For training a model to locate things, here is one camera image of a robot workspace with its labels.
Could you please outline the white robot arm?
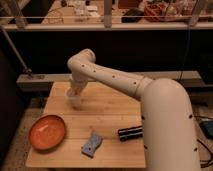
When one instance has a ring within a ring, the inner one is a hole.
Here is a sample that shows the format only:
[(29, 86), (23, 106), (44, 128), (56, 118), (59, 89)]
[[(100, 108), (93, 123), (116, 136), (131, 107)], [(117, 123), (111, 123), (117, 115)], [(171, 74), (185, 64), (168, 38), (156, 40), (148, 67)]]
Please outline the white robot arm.
[(140, 102), (146, 171), (201, 171), (192, 105), (184, 87), (168, 78), (151, 79), (95, 63), (84, 49), (68, 59), (71, 94), (90, 78)]

